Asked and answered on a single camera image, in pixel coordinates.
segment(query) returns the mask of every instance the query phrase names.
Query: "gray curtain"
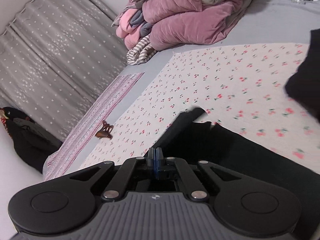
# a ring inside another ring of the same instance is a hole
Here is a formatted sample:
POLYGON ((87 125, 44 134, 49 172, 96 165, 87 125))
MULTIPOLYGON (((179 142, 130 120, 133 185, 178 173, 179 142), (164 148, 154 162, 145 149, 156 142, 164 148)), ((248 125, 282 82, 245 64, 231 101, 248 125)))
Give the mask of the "gray curtain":
POLYGON ((64 140, 126 66, 99 0, 33 0, 0 37, 0 107, 16 105, 64 140))

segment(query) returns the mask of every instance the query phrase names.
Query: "ridged rubber surface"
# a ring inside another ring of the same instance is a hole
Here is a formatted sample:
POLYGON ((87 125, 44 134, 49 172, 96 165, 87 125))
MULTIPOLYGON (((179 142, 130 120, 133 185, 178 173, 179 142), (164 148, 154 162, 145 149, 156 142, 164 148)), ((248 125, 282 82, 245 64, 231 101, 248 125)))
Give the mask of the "ridged rubber surface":
MULTIPOLYGON (((129 192, 124 200, 105 203, 84 227, 61 236, 20 233, 12 240, 254 240, 223 225, 203 203, 183 193, 129 192)), ((270 238, 293 240, 289 234, 270 238)))

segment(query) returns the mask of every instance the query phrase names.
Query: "metal screw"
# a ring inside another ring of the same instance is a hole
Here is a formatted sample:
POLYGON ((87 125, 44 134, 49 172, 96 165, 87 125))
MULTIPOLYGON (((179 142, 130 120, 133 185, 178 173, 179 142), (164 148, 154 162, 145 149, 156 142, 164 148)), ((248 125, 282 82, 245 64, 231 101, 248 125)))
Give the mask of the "metal screw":
POLYGON ((195 199, 203 199, 207 197, 207 193, 205 193, 202 190, 196 190, 194 192, 191 193, 191 196, 195 199))
POLYGON ((107 190, 103 193, 105 198, 116 198, 119 196, 119 192, 116 190, 107 190))

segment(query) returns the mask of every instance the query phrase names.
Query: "gray bed sheet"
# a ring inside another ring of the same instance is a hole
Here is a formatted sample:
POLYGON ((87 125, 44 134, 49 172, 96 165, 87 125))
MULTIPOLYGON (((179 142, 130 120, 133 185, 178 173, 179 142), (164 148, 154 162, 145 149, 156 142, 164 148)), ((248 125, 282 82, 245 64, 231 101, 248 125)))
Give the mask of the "gray bed sheet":
MULTIPOLYGON (((107 118, 108 123, 116 120, 140 96, 153 81, 173 53, 209 47, 255 44, 255 43, 307 43, 310 30, 320 28, 320 1, 295 3, 292 0, 253 0, 244 17, 233 28, 226 39, 213 45, 183 45, 158 52, 150 61, 137 66, 127 66, 122 75, 144 72, 126 97, 107 118)), ((67 173, 77 171, 82 162, 98 143, 92 138, 79 153, 67 173)))

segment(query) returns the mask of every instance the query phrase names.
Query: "black clothing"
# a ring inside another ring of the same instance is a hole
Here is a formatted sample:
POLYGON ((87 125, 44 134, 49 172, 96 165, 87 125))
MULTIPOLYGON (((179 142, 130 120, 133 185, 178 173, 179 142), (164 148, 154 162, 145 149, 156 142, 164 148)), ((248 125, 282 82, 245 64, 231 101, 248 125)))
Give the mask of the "black clothing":
POLYGON ((44 128, 42 128, 37 123, 33 123, 24 119, 20 118, 14 118, 13 122, 18 125, 19 127, 22 127, 24 130, 28 130, 31 133, 36 134, 37 136, 41 137, 42 139, 45 139, 49 141, 52 145, 55 147, 60 148, 62 145, 62 141, 55 138, 51 133, 46 131, 44 128))
POLYGON ((310 239, 320 223, 320 175, 218 124, 194 123, 203 113, 199 108, 181 113, 153 147, 161 147, 164 157, 189 164, 206 160, 290 190, 302 207, 293 233, 310 239))
POLYGON ((11 121, 13 121, 14 118, 20 118, 25 120, 28 117, 28 115, 26 115, 24 112, 18 109, 15 109, 13 107, 3 107, 2 109, 4 110, 5 115, 11 121))
POLYGON ((16 153, 25 163, 42 173, 47 157, 59 148, 38 135, 19 127, 11 120, 7 120, 6 124, 8 133, 13 139, 16 153))
POLYGON ((308 55, 285 90, 320 122, 320 29, 311 31, 308 55))

